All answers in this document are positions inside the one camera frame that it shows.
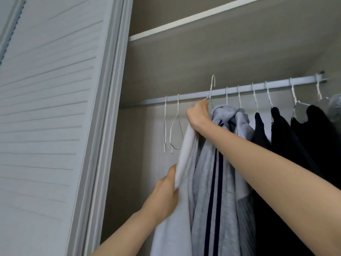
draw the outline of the black stripe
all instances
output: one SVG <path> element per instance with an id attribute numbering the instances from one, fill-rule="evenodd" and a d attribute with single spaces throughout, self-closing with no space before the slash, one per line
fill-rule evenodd
<path id="1" fill-rule="evenodd" d="M 209 246 L 210 246 L 211 219 L 212 219 L 214 185 L 215 185 L 216 152 L 217 152 L 217 149 L 215 149 L 215 157 L 214 157 L 214 164 L 213 164 L 213 175 L 212 175 L 212 185 L 211 185 L 211 194 L 210 194 L 210 201 L 208 203 L 204 256 L 208 256 L 208 249 L 209 249 Z"/>
<path id="2" fill-rule="evenodd" d="M 217 194 L 217 199 L 216 199 L 213 256 L 218 256 L 218 248 L 219 248 L 221 199 L 222 199 L 222 193 L 223 193 L 223 162 L 224 162 L 223 155 L 219 152 L 218 192 L 217 192 L 218 194 Z"/>

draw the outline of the white shelf edge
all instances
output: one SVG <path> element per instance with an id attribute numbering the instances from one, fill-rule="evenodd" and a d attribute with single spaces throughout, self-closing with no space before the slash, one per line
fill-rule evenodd
<path id="1" fill-rule="evenodd" d="M 198 13 L 198 14 L 195 14 L 195 15 L 177 20 L 177 21 L 173 21 L 171 23 L 156 27 L 154 29 L 147 30 L 147 31 L 141 32 L 139 34 L 130 36 L 128 38 L 128 41 L 134 41 L 134 40 L 137 40 L 140 38 L 145 38 L 145 37 L 148 37 L 150 35 L 157 34 L 157 33 L 160 33 L 162 31 L 169 30 L 169 29 L 181 26 L 181 25 L 185 25 L 185 24 L 188 24 L 190 22 L 200 20 L 200 19 L 212 16 L 212 15 L 215 15 L 215 14 L 218 14 L 221 12 L 225 12 L 227 10 L 231 10 L 233 8 L 237 8 L 239 6 L 243 6 L 245 4 L 252 3 L 255 1 L 258 1 L 258 0 L 236 0 L 236 1 L 224 4 L 224 5 L 212 8 L 210 10 L 207 10 L 207 11 L 204 11 L 204 12 L 201 12 L 201 13 Z"/>
<path id="2" fill-rule="evenodd" d="M 304 84 L 313 84 L 317 82 L 316 78 L 318 79 L 319 82 L 327 80 L 324 74 L 316 74 L 316 75 L 310 75 L 310 76 L 305 76 L 305 77 L 291 78 L 290 81 L 289 79 L 279 80 L 279 81 L 269 81 L 269 82 L 266 82 L 266 86 L 268 89 L 277 89 L 277 88 L 290 87 L 291 85 L 296 86 L 296 85 L 304 85 Z M 252 89 L 251 84 L 238 86 L 238 88 L 236 86 L 236 87 L 230 87 L 230 88 L 224 88 L 224 89 L 217 89 L 217 90 L 212 90 L 211 97 L 224 96 L 226 95 L 226 93 L 237 94 L 238 89 L 239 89 L 239 93 L 252 92 L 253 90 L 262 91 L 262 90 L 266 90 L 266 86 L 265 86 L 265 82 L 262 82 L 259 84 L 254 84 L 253 89 Z M 209 93 L 210 93 L 209 91 L 201 91 L 201 92 L 195 92 L 191 94 L 180 94 L 179 101 L 206 98 L 208 97 Z M 178 100 L 177 95 L 167 96 L 167 102 L 175 102 L 177 100 Z M 165 97 L 152 98 L 152 99 L 144 100 L 138 103 L 126 103 L 126 104 L 122 104 L 120 107 L 127 108 L 127 107 L 148 106 L 148 105 L 163 104 L 163 103 L 165 103 Z"/>

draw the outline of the wardrobe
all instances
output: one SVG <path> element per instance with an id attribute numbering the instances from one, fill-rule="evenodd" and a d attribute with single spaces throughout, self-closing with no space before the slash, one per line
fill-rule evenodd
<path id="1" fill-rule="evenodd" d="M 16 1 L 0 43 L 2 255 L 88 255 L 139 210 L 179 156 L 166 96 L 208 91 L 212 75 L 215 90 L 321 72 L 323 97 L 341 93 L 341 0 Z M 314 82 L 295 92 L 318 100 Z M 290 88 L 269 94 L 290 120 Z M 256 97 L 228 104 L 251 126 L 259 111 L 270 138 Z M 194 103 L 179 103 L 183 131 Z"/>

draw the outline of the metal clothes rod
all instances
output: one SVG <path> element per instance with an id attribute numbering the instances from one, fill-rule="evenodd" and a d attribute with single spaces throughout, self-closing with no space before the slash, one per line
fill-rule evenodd
<path id="1" fill-rule="evenodd" d="M 325 74 L 317 74 L 317 75 L 311 75 L 311 76 L 305 76 L 305 77 L 298 77 L 298 78 L 291 78 L 290 82 L 293 86 L 296 85 L 304 85 L 304 84 L 313 84 L 316 83 L 317 80 L 319 82 L 326 81 L 326 75 Z M 276 88 L 283 88 L 283 87 L 291 87 L 289 83 L 289 79 L 285 80 L 279 80 L 279 81 L 267 81 L 266 86 L 268 89 L 276 89 Z M 251 87 L 251 84 L 249 85 L 242 85 L 239 86 L 239 93 L 243 92 L 252 92 L 255 91 L 262 91 L 266 90 L 265 82 L 262 82 L 260 84 L 253 84 L 253 89 Z M 199 98 L 206 98 L 209 95 L 210 91 L 201 91 L 201 92 L 194 92 L 191 94 L 180 94 L 179 100 L 185 101 L 185 100 L 194 100 Z M 217 89 L 212 90 L 211 97 L 216 96 L 224 96 L 226 93 L 229 94 L 237 94 L 237 87 L 230 87 L 230 88 L 224 88 L 224 89 Z M 178 96 L 167 96 L 167 102 L 174 102 L 178 100 Z M 123 104 L 122 107 L 132 107 L 132 106 L 146 106 L 146 105 L 154 105 L 154 104 L 162 104 L 165 103 L 165 97 L 161 98 L 152 98 L 149 100 L 144 100 L 135 104 Z"/>

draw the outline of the forearm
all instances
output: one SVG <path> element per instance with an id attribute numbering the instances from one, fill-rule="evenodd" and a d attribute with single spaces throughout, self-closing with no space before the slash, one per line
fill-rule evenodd
<path id="1" fill-rule="evenodd" d="M 297 164 L 206 122 L 196 129 L 316 255 L 340 255 L 341 191 Z"/>
<path id="2" fill-rule="evenodd" d="M 135 256 L 154 228 L 154 220 L 143 211 L 138 211 L 91 256 Z"/>

